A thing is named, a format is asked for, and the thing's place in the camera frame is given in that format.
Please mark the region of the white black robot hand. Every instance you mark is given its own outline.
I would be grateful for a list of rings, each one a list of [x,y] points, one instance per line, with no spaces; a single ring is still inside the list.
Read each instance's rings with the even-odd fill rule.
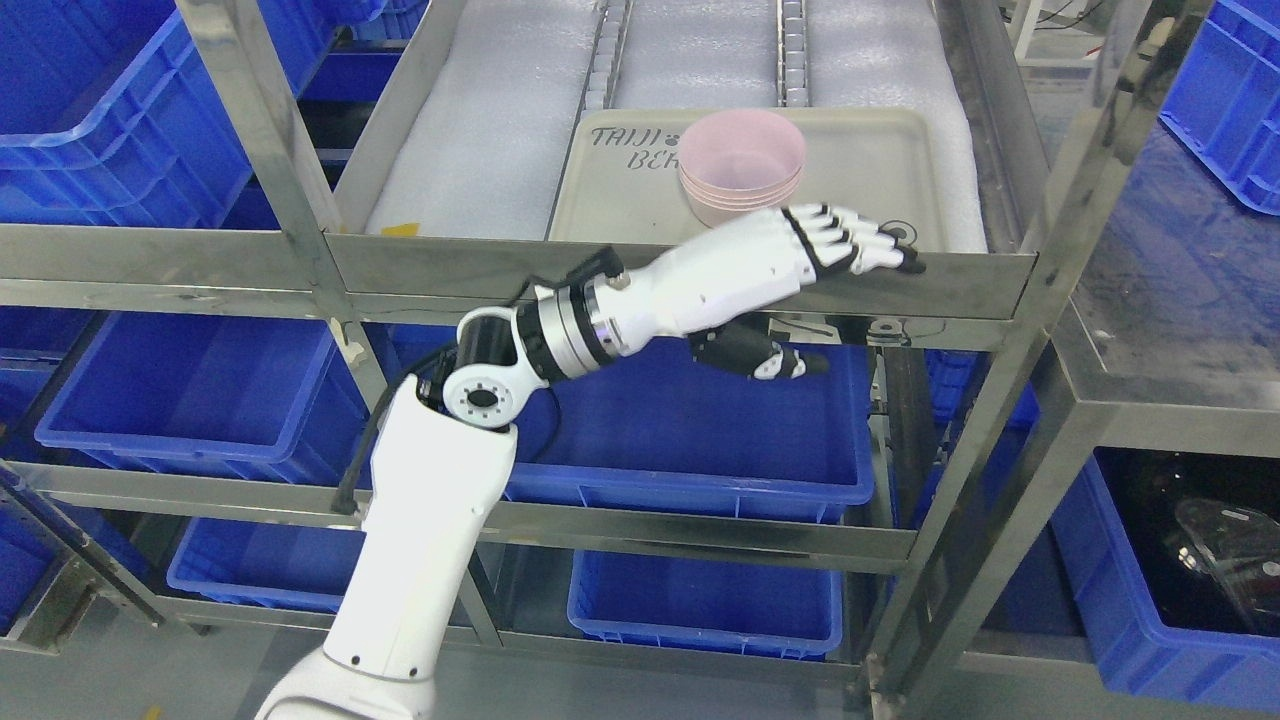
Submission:
[[[589,316],[602,348],[618,357],[671,337],[686,340],[696,363],[754,380],[820,374],[826,357],[772,340],[745,316],[835,277],[922,274],[908,238],[902,223],[828,204],[751,211],[600,282]]]

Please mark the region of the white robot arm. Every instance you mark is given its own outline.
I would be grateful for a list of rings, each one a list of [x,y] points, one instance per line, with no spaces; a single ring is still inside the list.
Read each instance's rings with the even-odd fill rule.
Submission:
[[[260,719],[429,719],[436,665],[479,534],[515,468],[530,396],[620,348],[593,320],[600,288],[626,277],[602,249],[541,299],[480,307],[454,341],[380,398],[334,509],[355,505],[369,465],[364,546],[323,644],[269,692]]]

